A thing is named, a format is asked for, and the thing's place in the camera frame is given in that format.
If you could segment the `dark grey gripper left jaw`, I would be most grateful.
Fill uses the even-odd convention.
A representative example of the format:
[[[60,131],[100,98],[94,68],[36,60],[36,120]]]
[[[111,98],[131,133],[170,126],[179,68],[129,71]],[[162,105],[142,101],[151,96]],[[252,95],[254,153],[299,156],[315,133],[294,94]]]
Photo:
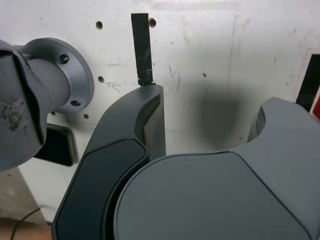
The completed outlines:
[[[126,183],[166,155],[164,89],[141,86],[114,102],[96,125],[58,208],[55,240],[112,240]]]

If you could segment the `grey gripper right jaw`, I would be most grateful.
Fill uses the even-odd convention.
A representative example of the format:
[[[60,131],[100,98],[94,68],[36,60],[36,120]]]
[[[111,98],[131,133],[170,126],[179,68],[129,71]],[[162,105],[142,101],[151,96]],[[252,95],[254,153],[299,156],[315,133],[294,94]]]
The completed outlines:
[[[258,135],[215,153],[151,161],[122,190],[116,240],[317,240],[320,122],[276,97]]]

